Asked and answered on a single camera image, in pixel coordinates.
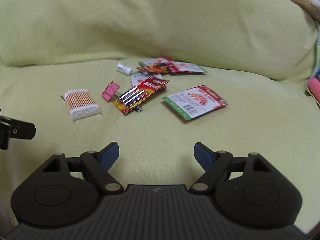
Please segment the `red battery pack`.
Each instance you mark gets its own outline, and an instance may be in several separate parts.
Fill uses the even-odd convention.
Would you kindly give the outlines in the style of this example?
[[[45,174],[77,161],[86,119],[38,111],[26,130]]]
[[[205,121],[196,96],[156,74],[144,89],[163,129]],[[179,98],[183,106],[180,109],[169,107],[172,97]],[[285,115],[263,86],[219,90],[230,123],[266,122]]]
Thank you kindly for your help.
[[[132,87],[124,94],[121,94],[121,96],[113,99],[112,103],[123,115],[127,115],[154,93],[161,89],[166,89],[168,83],[169,80],[150,76],[139,85]]]

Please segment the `small black binder clip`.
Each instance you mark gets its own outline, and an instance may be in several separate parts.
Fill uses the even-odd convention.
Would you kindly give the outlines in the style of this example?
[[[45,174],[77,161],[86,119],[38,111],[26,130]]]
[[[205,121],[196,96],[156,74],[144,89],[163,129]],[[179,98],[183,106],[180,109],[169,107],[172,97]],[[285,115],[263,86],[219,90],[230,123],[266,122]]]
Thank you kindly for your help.
[[[141,112],[143,109],[142,109],[142,106],[141,105],[138,105],[136,108],[135,108],[136,112],[139,113]]]

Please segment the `blue green patchwork cover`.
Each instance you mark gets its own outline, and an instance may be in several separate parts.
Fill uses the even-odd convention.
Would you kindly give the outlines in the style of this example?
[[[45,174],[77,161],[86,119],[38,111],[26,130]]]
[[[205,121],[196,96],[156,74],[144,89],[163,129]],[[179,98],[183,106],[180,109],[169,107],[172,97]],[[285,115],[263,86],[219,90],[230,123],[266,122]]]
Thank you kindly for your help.
[[[315,61],[315,67],[313,68],[311,77],[316,77],[319,73],[320,26],[319,26],[319,22],[316,22],[316,24],[317,24],[317,29],[318,29],[318,36],[317,36],[317,42],[316,42],[316,61]]]

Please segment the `cotton swab pack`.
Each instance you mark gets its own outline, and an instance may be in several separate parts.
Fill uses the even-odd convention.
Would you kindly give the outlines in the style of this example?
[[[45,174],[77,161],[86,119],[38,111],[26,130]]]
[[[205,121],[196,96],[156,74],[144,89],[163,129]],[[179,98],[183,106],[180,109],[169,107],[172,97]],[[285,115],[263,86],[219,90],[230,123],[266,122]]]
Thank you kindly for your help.
[[[101,114],[99,105],[87,89],[72,89],[61,96],[73,121]]]

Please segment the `pink binder clip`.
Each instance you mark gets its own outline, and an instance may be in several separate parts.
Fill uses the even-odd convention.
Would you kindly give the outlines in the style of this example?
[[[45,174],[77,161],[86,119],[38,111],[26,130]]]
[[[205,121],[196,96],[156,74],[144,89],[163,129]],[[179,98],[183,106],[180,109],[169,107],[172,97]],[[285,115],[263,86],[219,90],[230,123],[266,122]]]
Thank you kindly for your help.
[[[111,81],[107,87],[103,90],[101,93],[101,96],[106,100],[106,101],[111,101],[113,98],[119,99],[121,94],[118,92],[120,86],[115,83],[114,81]]]

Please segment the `light green sofa cover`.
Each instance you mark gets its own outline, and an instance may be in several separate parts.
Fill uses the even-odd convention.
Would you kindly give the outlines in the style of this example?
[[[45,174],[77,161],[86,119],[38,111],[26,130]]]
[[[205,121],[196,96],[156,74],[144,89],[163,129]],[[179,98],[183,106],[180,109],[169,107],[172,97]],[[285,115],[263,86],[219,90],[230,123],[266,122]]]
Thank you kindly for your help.
[[[1,152],[1,226],[17,222],[14,190],[56,152],[77,156],[112,141],[112,175],[127,184],[192,184],[200,141],[212,150],[258,152],[301,192],[303,232],[319,222],[319,107],[305,92],[316,61],[316,22],[290,0],[1,0],[1,110],[32,122],[33,140]],[[174,75],[141,113],[127,116],[101,93],[122,89],[146,58],[205,68]],[[186,121],[163,97],[205,85],[228,105]],[[87,89],[101,114],[73,121],[61,96]]]

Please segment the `red green sachet packet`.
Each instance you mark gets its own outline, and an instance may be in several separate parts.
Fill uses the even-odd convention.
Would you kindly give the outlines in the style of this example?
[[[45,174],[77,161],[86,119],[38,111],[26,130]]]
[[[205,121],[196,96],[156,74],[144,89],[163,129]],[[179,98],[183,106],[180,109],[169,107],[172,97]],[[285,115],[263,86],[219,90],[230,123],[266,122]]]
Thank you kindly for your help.
[[[205,85],[164,96],[163,100],[186,121],[228,105],[219,94]]]

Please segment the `pink folded blanket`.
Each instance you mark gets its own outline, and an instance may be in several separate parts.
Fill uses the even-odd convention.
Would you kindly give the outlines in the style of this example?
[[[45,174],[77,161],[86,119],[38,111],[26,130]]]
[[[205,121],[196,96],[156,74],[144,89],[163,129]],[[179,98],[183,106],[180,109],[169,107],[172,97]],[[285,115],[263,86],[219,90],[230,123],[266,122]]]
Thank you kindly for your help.
[[[316,77],[312,77],[307,85],[306,89],[308,93],[316,100],[317,104],[320,104],[320,81]]]

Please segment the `red green sachet back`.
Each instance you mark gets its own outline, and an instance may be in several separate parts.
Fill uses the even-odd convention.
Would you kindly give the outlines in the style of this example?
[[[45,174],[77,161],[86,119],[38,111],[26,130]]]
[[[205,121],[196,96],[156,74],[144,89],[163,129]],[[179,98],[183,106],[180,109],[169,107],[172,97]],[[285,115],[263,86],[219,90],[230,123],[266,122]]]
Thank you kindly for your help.
[[[206,71],[197,64],[175,61],[167,57],[139,61],[137,70],[156,74],[204,74]]]

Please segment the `small white bottle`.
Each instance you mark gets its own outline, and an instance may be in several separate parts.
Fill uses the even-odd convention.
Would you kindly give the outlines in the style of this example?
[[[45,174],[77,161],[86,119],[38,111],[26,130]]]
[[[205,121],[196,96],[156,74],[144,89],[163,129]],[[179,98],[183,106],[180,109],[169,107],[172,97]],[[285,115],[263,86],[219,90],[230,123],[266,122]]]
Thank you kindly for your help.
[[[131,72],[132,72],[132,68],[129,67],[128,65],[126,64],[123,64],[121,62],[119,62],[116,66],[116,70],[118,72],[120,72],[121,74],[124,74],[126,76],[130,76],[131,75]]]

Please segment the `white sachet under batteries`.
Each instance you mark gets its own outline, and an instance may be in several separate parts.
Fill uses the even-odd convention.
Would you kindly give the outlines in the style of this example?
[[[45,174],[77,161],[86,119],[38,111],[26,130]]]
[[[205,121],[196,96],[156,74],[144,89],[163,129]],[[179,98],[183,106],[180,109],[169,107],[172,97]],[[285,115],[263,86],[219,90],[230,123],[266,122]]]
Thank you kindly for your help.
[[[142,73],[138,72],[135,74],[132,74],[130,76],[131,78],[131,86],[135,87],[138,86],[140,83],[142,83],[144,80],[146,80],[148,77],[154,76],[158,79],[163,79],[162,75],[159,73]]]

